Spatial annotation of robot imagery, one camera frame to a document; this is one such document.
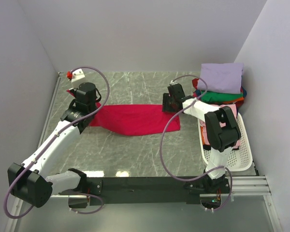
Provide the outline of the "crimson red t shirt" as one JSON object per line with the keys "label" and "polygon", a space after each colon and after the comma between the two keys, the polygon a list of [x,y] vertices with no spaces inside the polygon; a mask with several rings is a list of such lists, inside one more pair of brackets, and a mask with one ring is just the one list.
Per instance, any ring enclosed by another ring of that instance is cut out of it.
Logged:
{"label": "crimson red t shirt", "polygon": [[102,127],[124,136],[143,136],[162,133],[174,113],[162,111],[159,104],[105,105],[90,127]]}

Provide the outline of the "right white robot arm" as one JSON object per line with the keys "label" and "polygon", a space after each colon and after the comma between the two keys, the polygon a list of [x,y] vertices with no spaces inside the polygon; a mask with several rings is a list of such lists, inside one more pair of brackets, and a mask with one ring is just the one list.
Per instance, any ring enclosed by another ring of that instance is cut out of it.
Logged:
{"label": "right white robot arm", "polygon": [[211,146],[210,158],[204,173],[192,179],[173,178],[183,182],[201,182],[201,191],[213,193],[225,186],[228,157],[241,138],[241,133],[230,107],[218,107],[204,103],[192,96],[186,96],[180,84],[168,86],[163,94],[162,110],[175,113],[166,124],[163,134],[171,121],[180,113],[193,116],[205,123],[207,139]]}

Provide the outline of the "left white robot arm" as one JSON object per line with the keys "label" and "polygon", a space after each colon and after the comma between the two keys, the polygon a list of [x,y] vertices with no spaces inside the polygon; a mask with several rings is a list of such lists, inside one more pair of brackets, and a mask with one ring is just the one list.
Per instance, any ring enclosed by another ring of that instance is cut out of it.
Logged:
{"label": "left white robot arm", "polygon": [[44,143],[21,164],[13,163],[8,171],[10,194],[34,207],[42,207],[50,196],[72,190],[88,192],[87,175],[75,168],[50,176],[52,166],[70,143],[78,138],[94,118],[101,95],[95,84],[82,83],[72,91],[74,99],[56,128]]}

